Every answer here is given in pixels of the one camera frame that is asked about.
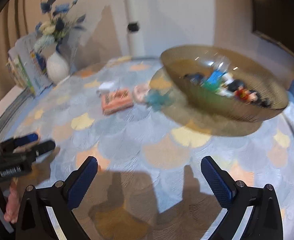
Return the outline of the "green toy piece in bowl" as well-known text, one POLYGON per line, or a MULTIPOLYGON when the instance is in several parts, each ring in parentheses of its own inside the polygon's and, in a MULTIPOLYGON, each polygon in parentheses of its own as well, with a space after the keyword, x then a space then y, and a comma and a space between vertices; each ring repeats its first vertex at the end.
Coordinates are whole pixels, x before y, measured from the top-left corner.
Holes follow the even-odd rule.
POLYGON ((206 81, 204 81, 204 83, 202 83, 202 87, 209 90, 209 91, 215 92, 216 90, 219 89, 220 84, 217 81, 206 80, 206 81))

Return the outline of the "patterned fan-motif tablecloth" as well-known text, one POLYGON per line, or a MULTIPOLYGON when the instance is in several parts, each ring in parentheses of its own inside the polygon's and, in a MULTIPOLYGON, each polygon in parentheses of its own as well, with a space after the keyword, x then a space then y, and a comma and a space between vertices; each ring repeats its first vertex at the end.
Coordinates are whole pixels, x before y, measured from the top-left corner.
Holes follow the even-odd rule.
POLYGON ((294 134, 280 114, 262 123, 228 120, 185 103, 158 61, 108 63, 75 74, 29 100, 8 126, 7 137, 37 132, 58 151, 18 180, 48 187, 84 160, 99 164, 74 210, 91 239, 206 239, 225 214, 200 170, 210 155, 234 180, 272 184, 283 235, 294 239, 294 134), (133 89, 149 83, 176 97, 155 111, 142 104, 104 115, 98 87, 115 81, 133 89))

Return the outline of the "white ribbed vase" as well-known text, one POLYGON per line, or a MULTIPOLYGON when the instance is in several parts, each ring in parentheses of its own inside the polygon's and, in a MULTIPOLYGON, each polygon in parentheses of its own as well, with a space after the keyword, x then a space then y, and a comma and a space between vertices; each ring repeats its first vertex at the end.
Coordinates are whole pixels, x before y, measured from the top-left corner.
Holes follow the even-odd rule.
POLYGON ((69 77, 70 66, 60 53, 55 51, 47 59, 47 74, 49 79, 55 84, 69 77))

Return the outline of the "blue white artificial flowers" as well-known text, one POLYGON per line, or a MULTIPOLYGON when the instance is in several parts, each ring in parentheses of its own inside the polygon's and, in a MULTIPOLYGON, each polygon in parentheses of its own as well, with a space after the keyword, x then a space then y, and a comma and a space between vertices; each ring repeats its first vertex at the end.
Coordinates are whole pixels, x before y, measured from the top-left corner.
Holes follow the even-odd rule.
POLYGON ((72 30, 86 30, 82 25, 86 20, 85 14, 72 20, 67 17, 70 10, 77 5, 78 0, 58 5, 54 5, 55 2, 56 0, 41 0, 40 2, 41 12, 47 15, 49 20, 39 22, 35 27, 37 40, 34 44, 34 51, 37 54, 40 54, 53 44, 55 44, 55 50, 60 53, 60 46, 64 38, 72 30))

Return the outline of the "teal leaf-shaped hair clip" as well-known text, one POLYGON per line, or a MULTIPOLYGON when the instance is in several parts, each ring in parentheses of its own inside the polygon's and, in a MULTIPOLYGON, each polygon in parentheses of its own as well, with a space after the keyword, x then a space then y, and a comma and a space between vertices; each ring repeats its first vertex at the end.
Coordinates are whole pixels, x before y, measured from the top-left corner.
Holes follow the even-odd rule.
POLYGON ((151 89, 144 97, 146 104, 154 111, 160 111, 163 107, 167 107, 173 104, 174 100, 170 96, 171 90, 168 90, 165 94, 161 94, 159 90, 151 89))

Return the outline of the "stack of books and leaflets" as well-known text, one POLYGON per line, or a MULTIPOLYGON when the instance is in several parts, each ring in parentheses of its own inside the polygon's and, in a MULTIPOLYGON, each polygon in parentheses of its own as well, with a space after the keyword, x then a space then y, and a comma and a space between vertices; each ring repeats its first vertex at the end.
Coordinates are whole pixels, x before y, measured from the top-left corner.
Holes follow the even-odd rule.
POLYGON ((52 83, 47 76, 46 59, 34 50, 36 40, 35 32, 19 38, 15 46, 8 51, 8 55, 30 92, 38 97, 52 83))

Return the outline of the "orange card box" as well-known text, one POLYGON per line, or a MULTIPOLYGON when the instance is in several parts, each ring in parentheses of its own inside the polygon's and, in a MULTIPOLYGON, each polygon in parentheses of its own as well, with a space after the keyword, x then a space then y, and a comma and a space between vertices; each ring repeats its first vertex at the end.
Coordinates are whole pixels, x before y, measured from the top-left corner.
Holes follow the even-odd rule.
POLYGON ((101 106, 104 115, 110 115, 134 105, 129 89, 120 89, 102 95, 101 106))

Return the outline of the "white charger cube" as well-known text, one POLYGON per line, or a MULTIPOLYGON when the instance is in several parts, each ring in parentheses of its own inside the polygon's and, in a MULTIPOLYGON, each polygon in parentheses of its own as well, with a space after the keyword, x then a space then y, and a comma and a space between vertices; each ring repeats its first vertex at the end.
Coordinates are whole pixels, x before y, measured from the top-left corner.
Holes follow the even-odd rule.
POLYGON ((97 89, 97 94, 98 96, 102 96, 104 94, 108 94, 112 91, 114 91, 115 89, 115 82, 103 82, 101 85, 99 85, 98 89, 97 89))

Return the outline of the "blue toy bottle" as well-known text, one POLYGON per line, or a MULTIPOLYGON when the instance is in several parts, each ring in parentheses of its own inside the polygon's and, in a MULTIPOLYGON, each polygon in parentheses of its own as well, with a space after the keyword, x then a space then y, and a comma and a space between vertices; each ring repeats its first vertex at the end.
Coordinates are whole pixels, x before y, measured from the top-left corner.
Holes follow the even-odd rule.
POLYGON ((213 72, 206 80, 209 84, 216 84, 220 81, 221 77, 228 72, 229 63, 215 61, 212 65, 213 72))

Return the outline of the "pink oval eraser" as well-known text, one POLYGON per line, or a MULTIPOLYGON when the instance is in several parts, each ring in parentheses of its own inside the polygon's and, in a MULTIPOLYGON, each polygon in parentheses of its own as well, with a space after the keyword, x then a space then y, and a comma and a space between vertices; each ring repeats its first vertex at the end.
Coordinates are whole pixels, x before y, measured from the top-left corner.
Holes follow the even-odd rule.
POLYGON ((147 96, 150 90, 150 86, 148 84, 137 85, 133 89, 133 98, 137 103, 144 103, 145 97, 147 96))

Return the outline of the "red black-haired toy figurine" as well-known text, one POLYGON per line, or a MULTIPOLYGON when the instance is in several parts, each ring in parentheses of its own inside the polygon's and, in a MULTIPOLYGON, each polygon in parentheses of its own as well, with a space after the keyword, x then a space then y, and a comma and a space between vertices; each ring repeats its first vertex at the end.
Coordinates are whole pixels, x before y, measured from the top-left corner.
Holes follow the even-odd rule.
POLYGON ((235 86, 234 95, 246 103, 259 103, 261 97, 259 93, 255 90, 249 90, 245 83, 241 80, 235 80, 233 82, 235 86))

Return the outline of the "amber ribbed glass bowl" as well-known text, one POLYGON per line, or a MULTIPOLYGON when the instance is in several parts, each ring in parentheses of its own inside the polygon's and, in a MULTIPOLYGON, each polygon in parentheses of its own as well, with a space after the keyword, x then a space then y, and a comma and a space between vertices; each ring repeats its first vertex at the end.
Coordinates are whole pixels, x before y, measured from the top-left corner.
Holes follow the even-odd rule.
POLYGON ((187 100, 209 113, 220 114, 241 121, 271 119, 288 106, 286 89, 275 76, 260 64, 232 50, 201 45, 183 45, 162 52, 161 62, 168 76, 187 100), (228 72, 215 92, 202 87, 213 72, 215 61, 229 63, 228 72), (183 76, 200 73, 204 76, 199 85, 183 76), (241 80, 249 90, 259 93, 259 103, 246 103, 234 95, 233 82, 241 80))

